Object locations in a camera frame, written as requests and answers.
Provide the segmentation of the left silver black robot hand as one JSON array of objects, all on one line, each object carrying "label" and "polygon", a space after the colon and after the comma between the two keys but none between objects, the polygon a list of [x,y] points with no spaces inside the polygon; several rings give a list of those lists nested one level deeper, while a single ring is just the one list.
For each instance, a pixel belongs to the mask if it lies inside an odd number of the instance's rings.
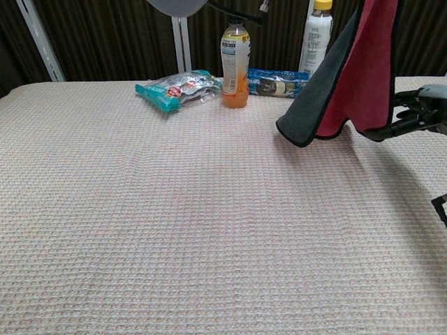
[{"label": "left silver black robot hand", "polygon": [[170,17],[190,17],[197,13],[203,6],[208,5],[217,11],[230,15],[231,17],[237,17],[241,20],[252,22],[257,25],[263,24],[265,18],[267,17],[270,4],[268,0],[262,1],[258,9],[258,14],[250,15],[222,6],[215,1],[148,0],[148,2],[155,7],[155,9]]}]

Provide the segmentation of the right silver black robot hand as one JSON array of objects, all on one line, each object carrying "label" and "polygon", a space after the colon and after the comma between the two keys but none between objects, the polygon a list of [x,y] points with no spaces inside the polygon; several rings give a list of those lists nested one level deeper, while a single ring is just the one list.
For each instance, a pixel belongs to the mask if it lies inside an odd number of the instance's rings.
[{"label": "right silver black robot hand", "polygon": [[446,85],[426,84],[417,90],[398,92],[393,106],[406,109],[397,114],[397,121],[365,130],[366,138],[380,142],[414,131],[446,135]]}]

